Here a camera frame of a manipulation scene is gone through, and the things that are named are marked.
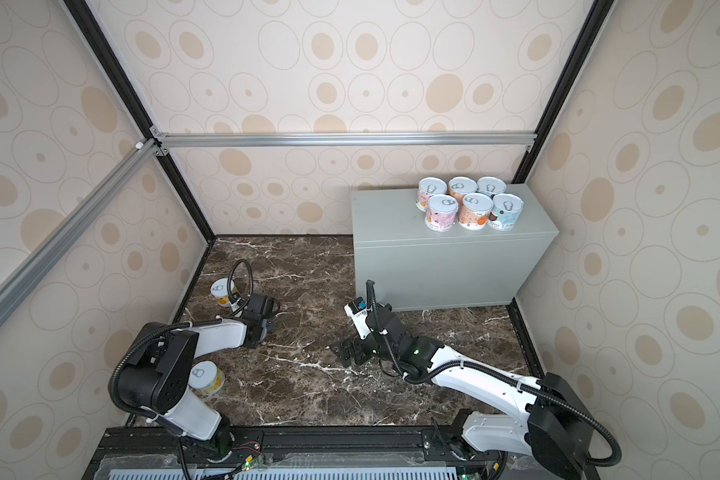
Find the yellow green label can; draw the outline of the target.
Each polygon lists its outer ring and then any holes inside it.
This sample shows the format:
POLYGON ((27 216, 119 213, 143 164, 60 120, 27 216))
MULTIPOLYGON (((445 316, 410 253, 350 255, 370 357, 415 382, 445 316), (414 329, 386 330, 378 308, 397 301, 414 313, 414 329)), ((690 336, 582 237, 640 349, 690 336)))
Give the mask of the yellow green label can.
POLYGON ((194 365, 188 380, 189 386, 203 395, 215 394, 222 388, 224 383, 224 372, 210 360, 194 365))

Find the red label can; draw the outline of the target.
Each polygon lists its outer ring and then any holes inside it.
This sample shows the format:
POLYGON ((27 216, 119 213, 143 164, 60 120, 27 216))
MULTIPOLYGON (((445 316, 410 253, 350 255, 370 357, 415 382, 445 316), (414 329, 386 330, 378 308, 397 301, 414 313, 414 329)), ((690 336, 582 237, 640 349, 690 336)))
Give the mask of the red label can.
POLYGON ((420 211, 425 212, 430 198, 434 195, 445 194, 447 192, 447 189, 447 183, 440 178, 423 178, 418 183, 416 207, 420 211))

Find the white pink label can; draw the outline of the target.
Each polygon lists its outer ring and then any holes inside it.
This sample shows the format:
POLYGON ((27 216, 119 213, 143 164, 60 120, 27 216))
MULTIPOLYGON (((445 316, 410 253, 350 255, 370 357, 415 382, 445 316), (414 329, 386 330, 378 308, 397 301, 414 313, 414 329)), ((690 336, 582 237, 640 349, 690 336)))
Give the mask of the white pink label can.
POLYGON ((470 231, 482 230, 488 222, 493 200, 482 193, 469 193, 462 198, 458 212, 458 224, 470 231))

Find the orange label can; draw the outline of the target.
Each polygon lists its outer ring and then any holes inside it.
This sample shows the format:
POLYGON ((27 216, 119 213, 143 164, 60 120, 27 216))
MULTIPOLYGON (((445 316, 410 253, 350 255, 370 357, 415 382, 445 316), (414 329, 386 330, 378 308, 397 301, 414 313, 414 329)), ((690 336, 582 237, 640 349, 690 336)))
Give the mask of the orange label can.
POLYGON ((478 189, 477 183, 468 177, 453 177, 448 182, 448 195, 458 201, 463 202, 463 198, 471 193, 476 193, 478 189))

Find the blue label can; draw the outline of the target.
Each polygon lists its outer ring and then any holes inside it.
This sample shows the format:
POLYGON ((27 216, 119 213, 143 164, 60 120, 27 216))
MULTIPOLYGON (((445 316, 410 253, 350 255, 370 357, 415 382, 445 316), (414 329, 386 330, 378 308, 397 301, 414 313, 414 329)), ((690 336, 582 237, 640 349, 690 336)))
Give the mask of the blue label can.
POLYGON ((502 193, 493 197, 493 206, 488 213, 488 225, 497 231, 511 231, 524 207, 523 200, 513 194, 502 193))

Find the teal label can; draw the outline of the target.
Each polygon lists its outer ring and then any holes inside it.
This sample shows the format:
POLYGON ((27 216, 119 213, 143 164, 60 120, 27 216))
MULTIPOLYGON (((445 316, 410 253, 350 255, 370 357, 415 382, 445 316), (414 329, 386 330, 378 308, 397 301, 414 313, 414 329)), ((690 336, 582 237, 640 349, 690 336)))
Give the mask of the teal label can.
POLYGON ((497 177, 483 176, 477 180, 477 192, 491 199, 505 193, 506 188, 506 183, 497 177))

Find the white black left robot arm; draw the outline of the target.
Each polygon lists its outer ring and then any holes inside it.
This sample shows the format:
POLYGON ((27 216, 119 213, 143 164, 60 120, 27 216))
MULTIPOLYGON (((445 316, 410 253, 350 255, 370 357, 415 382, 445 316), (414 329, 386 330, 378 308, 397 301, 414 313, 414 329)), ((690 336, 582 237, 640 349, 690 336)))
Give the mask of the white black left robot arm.
POLYGON ((174 435, 219 443, 228 429, 222 415, 190 389, 194 360, 220 350, 257 347, 280 308, 278 300, 255 294, 231 319, 146 324, 114 367, 108 383, 111 401, 174 435))

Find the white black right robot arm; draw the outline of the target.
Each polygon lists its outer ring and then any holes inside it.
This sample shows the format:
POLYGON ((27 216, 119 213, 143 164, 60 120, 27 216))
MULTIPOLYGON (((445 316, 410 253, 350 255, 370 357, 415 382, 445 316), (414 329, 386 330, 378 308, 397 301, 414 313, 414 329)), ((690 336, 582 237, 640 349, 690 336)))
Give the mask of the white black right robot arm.
POLYGON ((494 415, 469 413, 457 423, 458 442, 475 452, 531 456, 562 479, 579 479, 590 467, 612 467, 622 459, 616 437, 559 376, 510 374, 436 339, 389 329, 355 334, 330 349, 344 367, 387 360, 410 385, 459 391, 496 409, 494 415))

